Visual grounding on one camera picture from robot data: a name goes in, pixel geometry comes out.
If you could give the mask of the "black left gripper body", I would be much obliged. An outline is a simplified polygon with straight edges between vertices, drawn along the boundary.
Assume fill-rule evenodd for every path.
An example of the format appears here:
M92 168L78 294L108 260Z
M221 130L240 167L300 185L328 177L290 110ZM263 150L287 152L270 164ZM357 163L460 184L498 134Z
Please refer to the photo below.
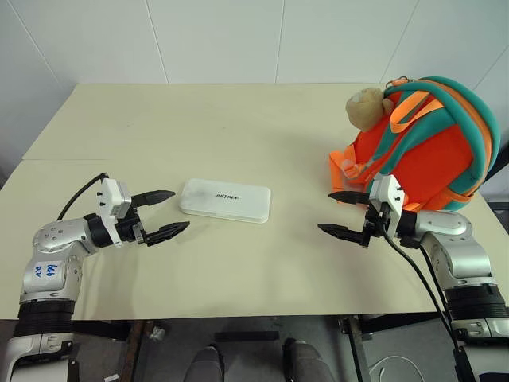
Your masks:
M150 235L144 229L141 218L138 215L136 207L129 207L126 215L118 219L115 224L116 232L119 234L121 242L136 242L138 244L145 244L152 246L153 241Z

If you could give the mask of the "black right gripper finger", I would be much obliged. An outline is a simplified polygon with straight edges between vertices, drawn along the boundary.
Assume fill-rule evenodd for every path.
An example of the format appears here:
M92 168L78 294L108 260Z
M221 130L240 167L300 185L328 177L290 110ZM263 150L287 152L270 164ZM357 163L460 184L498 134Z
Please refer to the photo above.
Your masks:
M356 243L356 244L362 244L363 243L363 233L352 231L347 227L338 225L338 224L318 224L317 227L329 234L330 236L333 236L339 240L345 240L348 242Z
M368 193L357 191L336 191L328 195L333 200L350 205L369 205L370 198Z

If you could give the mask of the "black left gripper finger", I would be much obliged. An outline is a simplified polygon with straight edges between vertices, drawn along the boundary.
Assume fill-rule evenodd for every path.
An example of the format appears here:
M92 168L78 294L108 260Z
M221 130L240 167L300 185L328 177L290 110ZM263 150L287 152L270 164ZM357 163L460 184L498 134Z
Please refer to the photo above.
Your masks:
M167 224L160 227L156 232L146 234L144 243L147 246L153 246L166 240L171 240L174 236L183 232L189 225L189 221Z
M145 193L139 193L131 197L131 206L133 208L142 207L145 205L159 204L170 197L173 197L175 193L169 190L155 190Z

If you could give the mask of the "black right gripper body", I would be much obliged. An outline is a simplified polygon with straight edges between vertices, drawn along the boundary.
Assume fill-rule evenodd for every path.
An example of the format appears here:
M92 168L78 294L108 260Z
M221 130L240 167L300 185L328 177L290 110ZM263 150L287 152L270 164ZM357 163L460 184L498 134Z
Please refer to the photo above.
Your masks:
M383 231L387 232L390 223L390 206L383 202L377 210L373 205L369 205L365 214L365 221L361 236L360 245L367 248L372 237L380 237Z

